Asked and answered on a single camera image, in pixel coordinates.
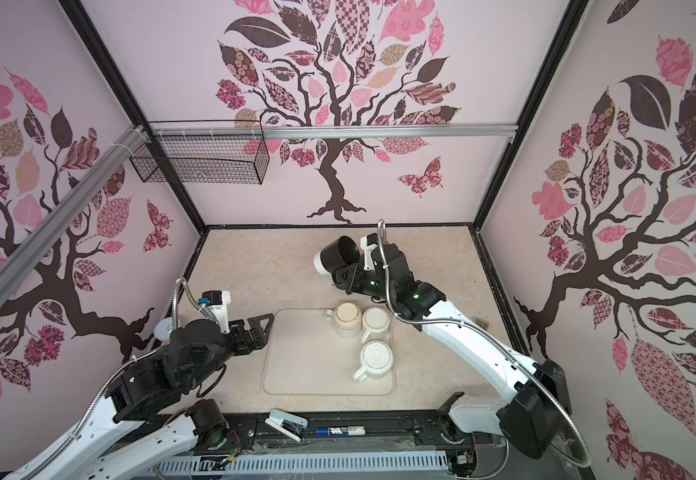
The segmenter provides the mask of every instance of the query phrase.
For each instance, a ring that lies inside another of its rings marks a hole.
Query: beige countertop
[[[340,235],[358,244],[372,232],[365,228],[214,230],[190,277],[190,289],[195,296],[206,290],[229,290],[230,320],[283,309],[334,308],[347,300],[364,310],[372,306],[370,298],[336,289],[331,279],[315,271],[313,257]],[[488,331],[510,345],[467,227],[389,228],[388,241],[406,255],[416,279],[436,286],[466,315],[488,321]],[[179,313],[182,322],[200,318],[185,298]],[[392,320],[391,329],[396,386],[387,396],[268,395],[261,388],[263,349],[231,358],[225,377],[207,398],[215,399],[223,412],[272,408],[307,412],[438,408],[458,391],[496,396],[476,370],[438,340],[397,320]],[[167,410],[195,401],[192,392]]]

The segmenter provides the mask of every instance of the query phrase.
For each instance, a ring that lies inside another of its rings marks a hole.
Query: pink wall
[[[128,126],[55,2],[0,1],[0,260]],[[0,471],[146,347],[197,238],[170,189],[127,162],[36,266],[0,310]]]
[[[696,2],[593,4],[485,232],[596,477],[696,478]]]

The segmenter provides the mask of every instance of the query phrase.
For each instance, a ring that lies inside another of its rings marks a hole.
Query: metal flexible cable
[[[468,323],[465,321],[458,321],[458,320],[452,320],[452,319],[426,319],[426,320],[407,320],[404,317],[401,316],[400,313],[396,312],[396,310],[393,308],[393,304],[391,303],[391,292],[390,292],[390,271],[389,266],[388,266],[388,260],[386,259],[386,252],[385,252],[385,247],[383,246],[384,243],[386,242],[386,222],[384,220],[381,220],[377,223],[377,244],[380,248],[380,257],[382,258],[382,268],[385,270],[385,278],[386,278],[386,306],[388,307],[388,310],[393,314],[394,317],[399,319],[400,321],[404,323],[409,323],[411,325],[431,325],[434,323],[451,323],[453,325],[458,325],[460,327],[465,327],[469,328],[470,330],[473,330],[474,332],[478,333],[482,337],[484,337],[487,341],[489,341],[498,351],[500,351],[501,354],[505,356],[515,367],[518,369],[521,373],[526,375],[526,377],[535,384],[535,386],[545,395],[551,403],[554,405],[554,407],[559,410],[559,412],[562,414],[562,417],[564,417],[564,420],[566,423],[569,425],[570,429],[572,430],[573,436],[577,439],[578,444],[580,445],[580,449],[582,450],[582,459],[575,458],[573,456],[570,456],[560,448],[554,445],[550,445],[551,450],[559,454],[560,456],[566,458],[568,461],[570,461],[571,464],[578,466],[580,468],[587,468],[591,466],[591,453],[588,450],[588,446],[585,444],[585,440],[583,439],[583,435],[580,433],[580,430],[578,430],[577,426],[574,424],[572,421],[572,418],[569,416],[566,410],[564,410],[564,406],[559,402],[559,400],[554,397],[553,394],[550,393],[548,389],[545,388],[545,386],[535,378],[535,376],[527,370],[527,368],[520,363],[519,360],[516,360],[516,358],[509,352],[507,349],[500,343],[499,340],[497,340],[492,334],[488,333],[487,331],[481,329],[480,327],[473,325],[472,323]]]

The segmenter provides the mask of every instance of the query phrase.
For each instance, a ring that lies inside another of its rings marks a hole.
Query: black wire basket
[[[244,127],[254,125],[261,126],[259,121],[243,122]],[[175,133],[175,130],[165,134],[156,130],[151,141],[161,145],[166,157],[158,154],[154,157],[158,149],[145,143],[136,149],[130,161],[143,182],[260,185],[270,156],[262,128],[259,132],[198,135]],[[171,168],[160,168],[158,160],[166,160]]]

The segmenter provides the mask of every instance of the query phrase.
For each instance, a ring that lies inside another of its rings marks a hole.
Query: white mug
[[[393,352],[391,347],[375,340],[361,347],[359,362],[361,367],[353,374],[354,382],[363,382],[368,378],[380,379],[393,367]]]
[[[388,327],[391,318],[388,312],[378,306],[366,309],[361,317],[364,331],[361,333],[361,342],[367,343],[370,340],[383,340],[388,335]]]
[[[354,303],[341,303],[336,309],[327,310],[324,317],[344,339],[356,338],[361,333],[361,310]]]

